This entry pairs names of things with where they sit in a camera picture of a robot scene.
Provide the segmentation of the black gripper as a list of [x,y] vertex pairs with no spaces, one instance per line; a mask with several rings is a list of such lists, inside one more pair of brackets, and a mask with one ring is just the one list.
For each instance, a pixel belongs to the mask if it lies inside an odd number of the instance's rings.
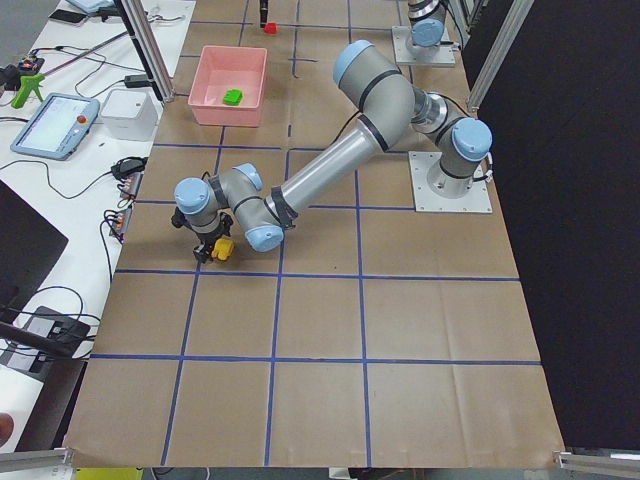
[[231,236],[232,219],[215,219],[212,223],[204,226],[188,224],[188,228],[193,231],[202,244],[193,249],[194,257],[201,263],[212,260],[213,245],[223,237]]

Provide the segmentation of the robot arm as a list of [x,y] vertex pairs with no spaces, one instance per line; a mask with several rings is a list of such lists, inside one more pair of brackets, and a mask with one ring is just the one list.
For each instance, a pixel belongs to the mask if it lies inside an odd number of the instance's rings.
[[441,151],[429,180],[445,198],[459,198],[474,180],[493,143],[489,126],[452,100],[414,86],[367,40],[349,44],[333,67],[333,80],[356,106],[355,126],[313,161],[261,197],[258,170],[241,164],[208,179],[189,177],[175,187],[171,223],[198,238],[194,255],[213,256],[216,242],[238,224],[253,250],[279,246],[299,213],[371,156],[389,150],[413,129]]
[[[347,30],[349,34],[349,43],[358,46],[368,46],[371,42],[352,38],[353,22],[352,22],[352,1],[345,1],[347,7]],[[409,46],[418,48],[436,48],[442,45],[453,45],[455,42],[444,40],[446,30],[446,16],[448,9],[448,1],[408,1],[409,3],[409,27],[400,29],[400,33],[409,34]],[[278,24],[269,22],[269,1],[259,1],[259,28],[267,35],[276,35],[278,33]]]

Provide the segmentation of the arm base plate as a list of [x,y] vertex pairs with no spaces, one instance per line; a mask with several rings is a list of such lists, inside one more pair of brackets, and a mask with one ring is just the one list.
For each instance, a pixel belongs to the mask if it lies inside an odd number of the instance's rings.
[[397,65],[440,68],[455,66],[455,43],[450,40],[447,30],[444,30],[441,41],[432,46],[414,44],[409,26],[393,26],[391,31]]
[[440,152],[410,151],[409,170],[418,213],[491,214],[487,182],[456,179],[440,165]]

